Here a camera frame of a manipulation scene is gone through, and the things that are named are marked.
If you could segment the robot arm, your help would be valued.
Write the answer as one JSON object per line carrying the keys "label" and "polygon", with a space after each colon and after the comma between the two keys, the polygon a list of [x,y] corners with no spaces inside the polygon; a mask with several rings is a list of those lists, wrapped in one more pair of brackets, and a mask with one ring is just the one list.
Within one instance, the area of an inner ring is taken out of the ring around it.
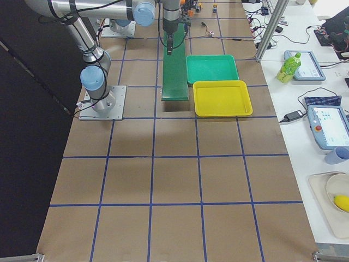
{"label": "robot arm", "polygon": [[183,1],[26,1],[26,4],[51,22],[60,22],[70,31],[83,54],[87,67],[80,79],[96,112],[111,110],[116,104],[115,95],[107,86],[111,59],[99,47],[82,21],[83,17],[108,18],[125,27],[132,21],[140,26],[150,26],[155,10],[163,13],[163,30],[167,35],[167,53],[175,48],[173,36],[182,21],[180,9]]}

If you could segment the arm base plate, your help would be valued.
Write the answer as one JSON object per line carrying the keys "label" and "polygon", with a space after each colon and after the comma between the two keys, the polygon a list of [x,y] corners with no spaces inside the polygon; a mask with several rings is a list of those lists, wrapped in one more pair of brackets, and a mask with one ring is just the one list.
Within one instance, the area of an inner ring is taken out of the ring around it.
{"label": "arm base plate", "polygon": [[78,119],[81,121],[121,121],[123,119],[127,86],[108,86],[109,95],[93,105],[88,92],[83,102],[78,102]]}
{"label": "arm base plate", "polygon": [[136,22],[131,21],[125,27],[118,25],[115,20],[106,19],[101,32],[102,38],[133,38]]}

